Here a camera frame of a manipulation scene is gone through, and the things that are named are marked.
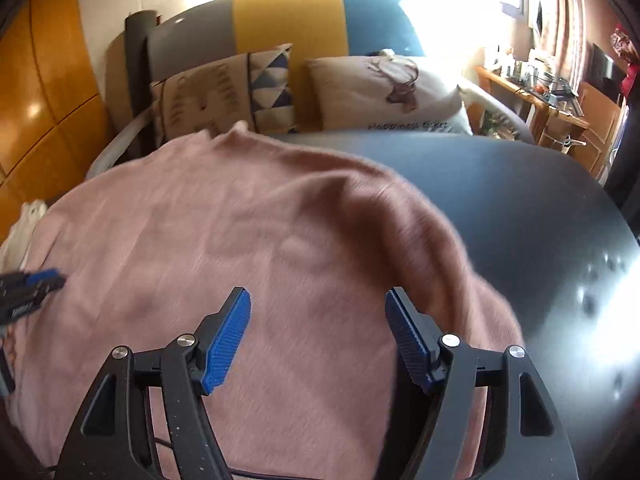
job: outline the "geometric patterned pillow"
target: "geometric patterned pillow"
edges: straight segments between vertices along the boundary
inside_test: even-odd
[[[240,120],[260,134],[295,132],[290,50],[239,54],[151,83],[157,144],[205,128],[224,133]]]

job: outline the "pillow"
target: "pillow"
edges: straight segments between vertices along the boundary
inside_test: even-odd
[[[455,81],[424,57],[307,60],[325,130],[420,130],[473,135]]]
[[[151,83],[159,144],[205,128],[217,135],[240,120],[260,134],[295,131],[290,50],[239,54]]]

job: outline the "curtain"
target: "curtain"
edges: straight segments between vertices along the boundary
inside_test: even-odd
[[[584,0],[540,0],[542,50],[555,56],[558,75],[577,89],[586,61]]]

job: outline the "blanket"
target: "blanket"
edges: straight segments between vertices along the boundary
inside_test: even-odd
[[[26,269],[40,267],[68,279],[12,331],[8,413],[44,465],[57,462],[111,349],[164,347],[236,285],[252,296],[252,318],[225,384],[205,398],[234,468],[373,478],[396,365],[383,311],[392,286],[472,346],[522,344],[508,303],[411,184],[244,123],[213,139],[179,137],[69,192],[34,232]],[[459,478],[478,450],[478,393]],[[167,439],[157,394],[152,412]],[[178,478],[170,450],[160,451],[164,475]]]

